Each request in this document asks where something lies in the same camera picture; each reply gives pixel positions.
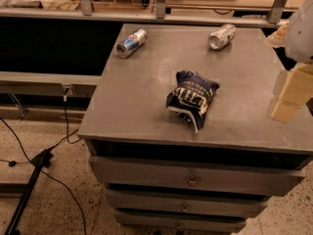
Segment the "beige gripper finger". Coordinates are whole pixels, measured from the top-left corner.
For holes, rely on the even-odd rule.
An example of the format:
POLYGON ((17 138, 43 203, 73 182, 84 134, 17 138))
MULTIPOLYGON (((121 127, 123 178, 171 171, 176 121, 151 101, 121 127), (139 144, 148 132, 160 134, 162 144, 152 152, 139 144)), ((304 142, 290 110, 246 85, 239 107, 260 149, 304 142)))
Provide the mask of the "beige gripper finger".
POLYGON ((288 28, 289 25, 287 23, 281 25, 276 31, 274 31, 265 39, 265 43, 273 48, 284 47, 288 28))
POLYGON ((298 63, 287 74, 286 81, 274 106, 271 119, 278 122, 292 120, 313 97, 313 65, 298 63))

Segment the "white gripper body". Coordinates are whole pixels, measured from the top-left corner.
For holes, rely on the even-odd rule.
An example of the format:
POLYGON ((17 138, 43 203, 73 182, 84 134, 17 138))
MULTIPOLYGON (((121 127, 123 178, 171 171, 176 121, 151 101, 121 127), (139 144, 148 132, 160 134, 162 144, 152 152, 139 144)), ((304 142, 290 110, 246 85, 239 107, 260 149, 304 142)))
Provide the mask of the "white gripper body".
POLYGON ((290 17, 285 51, 296 62, 313 62, 313 0, 305 0, 290 17))

